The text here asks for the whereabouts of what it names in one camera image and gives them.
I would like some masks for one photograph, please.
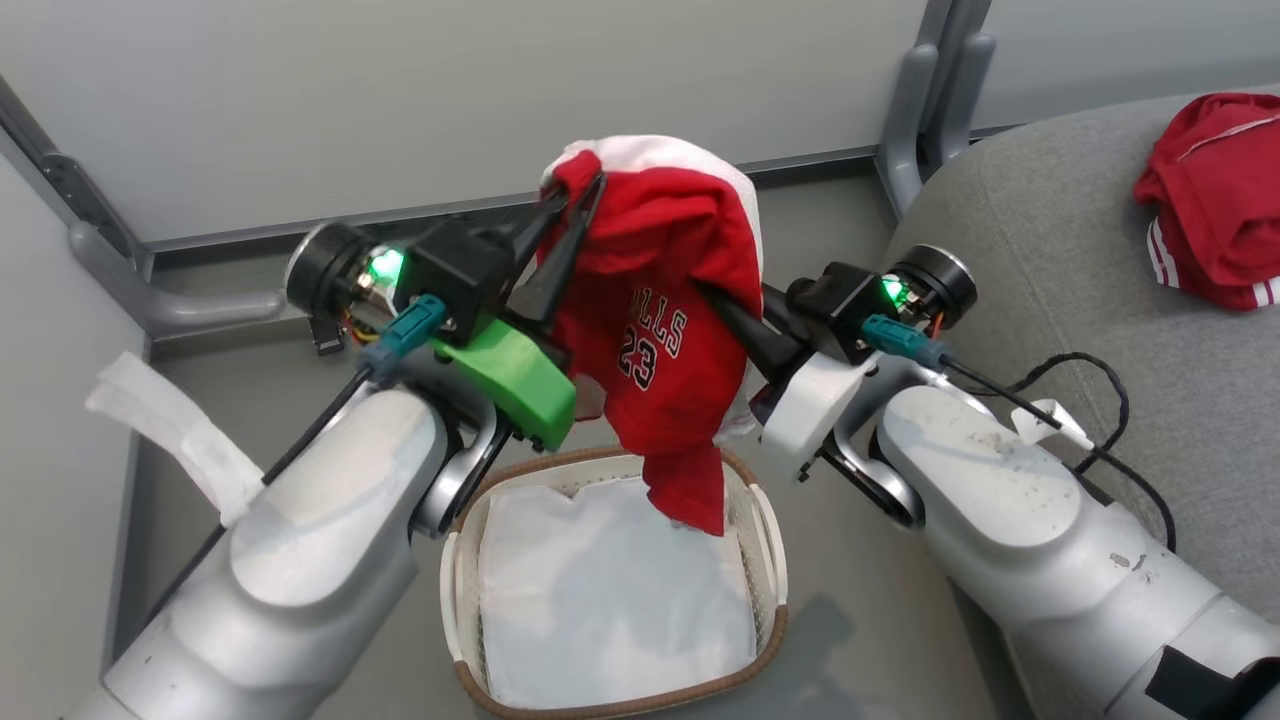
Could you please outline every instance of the teal cable connector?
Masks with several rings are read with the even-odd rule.
[[[867,318],[863,323],[863,340],[886,355],[915,360],[931,370],[941,370],[942,357],[951,351],[945,342],[929,340],[911,325],[884,315]]]
[[[406,355],[426,345],[448,318],[444,301],[434,295],[424,295],[392,320],[381,338],[366,345],[360,352],[360,364],[372,369],[375,378],[384,378]]]

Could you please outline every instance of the gray upholstered ottoman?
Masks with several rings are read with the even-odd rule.
[[[1093,110],[975,145],[911,206],[888,256],[946,247],[978,281],[948,338],[1006,382],[1068,350],[1114,365],[1133,404],[1116,455],[1172,506],[1179,555],[1280,623],[1280,307],[1236,315],[1157,286],[1146,250],[1153,213],[1130,199],[1152,143],[1190,97]],[[1028,393],[1066,405],[1092,437],[1115,427],[1101,372],[1056,369]],[[1089,470],[1164,537],[1140,491]],[[1018,650],[1041,720],[1096,717],[1043,661]]]

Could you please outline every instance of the laundry basket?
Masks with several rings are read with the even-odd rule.
[[[733,527],[746,574],[755,619],[755,660],[723,678],[689,688],[588,707],[525,710],[498,702],[489,694],[480,615],[480,539],[495,488],[547,486],[572,497],[582,487],[616,478],[640,475],[644,460],[623,450],[563,452],[495,471],[480,487],[466,514],[444,544],[440,560],[440,615],[444,637],[458,680],[484,710],[508,720],[586,720],[621,717],[684,705],[732,689],[760,674],[773,661],[787,626],[787,562],[778,523],[764,491],[746,466],[723,454],[727,523]]]

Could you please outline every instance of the gray floor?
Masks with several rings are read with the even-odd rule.
[[[765,279],[786,286],[840,259],[878,266],[890,236],[877,181],[855,177],[764,191]],[[170,287],[219,290],[278,277],[283,259],[173,270]],[[351,354],[317,359],[305,337],[259,338],[188,351],[157,366],[261,466],[319,413],[349,373]],[[568,448],[609,445],[602,423],[580,425]],[[732,448],[763,468],[758,446]],[[530,457],[512,445],[506,465]],[[987,720],[1023,717],[998,642],[961,614],[919,537],[892,528],[835,471],[804,486],[769,482],[790,568],[792,625],[774,665],[745,688],[660,717]],[[120,634],[198,546],[216,515],[170,457],[145,447],[129,533]],[[440,625],[434,575],[440,547],[416,543],[422,577],[317,714],[325,720],[477,717],[458,685]]]

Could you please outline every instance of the red and white garment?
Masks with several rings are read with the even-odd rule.
[[[1206,95],[1156,141],[1134,186],[1156,282],[1231,310],[1280,301],[1280,97]]]
[[[603,414],[645,459],[658,510],[723,534],[716,443],[754,427],[748,359],[692,281],[760,316],[755,188],[707,150],[663,136],[575,142],[543,187],[563,183],[577,200],[599,172],[608,182],[554,328],[572,352],[579,418]]]

